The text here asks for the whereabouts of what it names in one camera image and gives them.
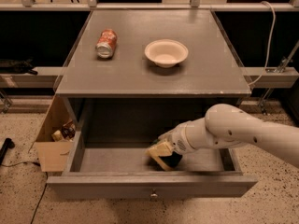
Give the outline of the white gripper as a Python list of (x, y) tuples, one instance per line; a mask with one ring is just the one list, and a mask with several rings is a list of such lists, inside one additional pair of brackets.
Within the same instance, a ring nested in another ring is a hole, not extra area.
[(146, 153), (151, 157), (168, 157), (172, 155), (173, 151), (179, 155), (194, 152), (195, 148), (190, 145), (186, 136), (189, 124), (189, 121), (181, 123), (174, 129), (161, 134)]

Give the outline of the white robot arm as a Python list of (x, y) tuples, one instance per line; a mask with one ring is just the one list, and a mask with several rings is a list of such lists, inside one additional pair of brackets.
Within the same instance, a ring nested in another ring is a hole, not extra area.
[(199, 149), (222, 149), (252, 144), (299, 167), (299, 129), (254, 118), (226, 104), (213, 105), (197, 120), (180, 123), (161, 134), (147, 154), (171, 171), (181, 158)]

